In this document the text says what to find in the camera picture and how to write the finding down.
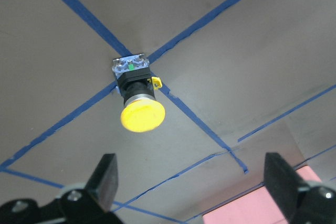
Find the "yellow push button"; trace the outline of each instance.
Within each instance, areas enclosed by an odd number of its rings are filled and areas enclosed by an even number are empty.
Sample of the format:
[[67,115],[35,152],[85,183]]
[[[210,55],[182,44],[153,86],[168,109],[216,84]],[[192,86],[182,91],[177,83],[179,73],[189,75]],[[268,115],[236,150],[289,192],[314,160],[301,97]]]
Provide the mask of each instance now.
[[146,132],[158,127],[164,120],[163,105],[151,99],[136,100],[121,113],[121,124],[129,131]]

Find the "pink object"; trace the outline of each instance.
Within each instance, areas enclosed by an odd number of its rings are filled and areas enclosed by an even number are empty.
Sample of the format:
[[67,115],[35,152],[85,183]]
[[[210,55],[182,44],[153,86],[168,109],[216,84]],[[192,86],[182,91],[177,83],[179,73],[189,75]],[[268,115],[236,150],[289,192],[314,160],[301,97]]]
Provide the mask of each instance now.
[[[305,180],[321,181],[305,166],[297,170]],[[265,187],[261,187],[203,216],[204,224],[287,224]]]

